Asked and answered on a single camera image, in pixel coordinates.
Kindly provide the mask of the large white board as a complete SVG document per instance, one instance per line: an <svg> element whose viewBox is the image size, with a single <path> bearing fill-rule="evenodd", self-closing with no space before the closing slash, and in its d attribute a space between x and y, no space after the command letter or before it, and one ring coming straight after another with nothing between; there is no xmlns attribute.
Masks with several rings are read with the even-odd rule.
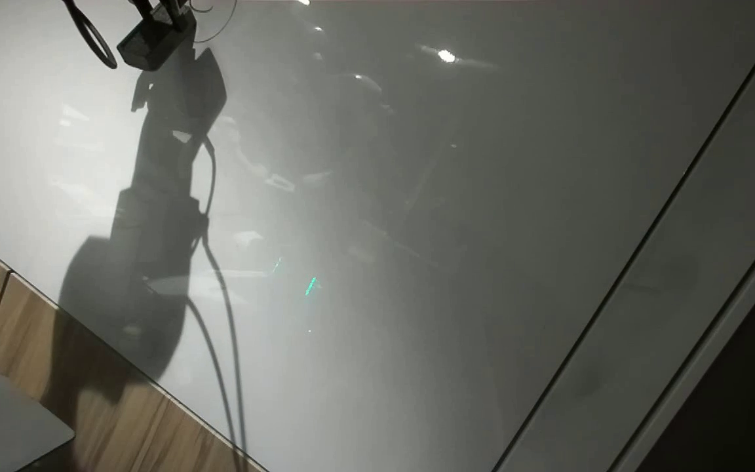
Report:
<svg viewBox="0 0 755 472"><path fill-rule="evenodd" d="M625 472L755 305L755 0L0 0L0 256L265 472Z"/></svg>

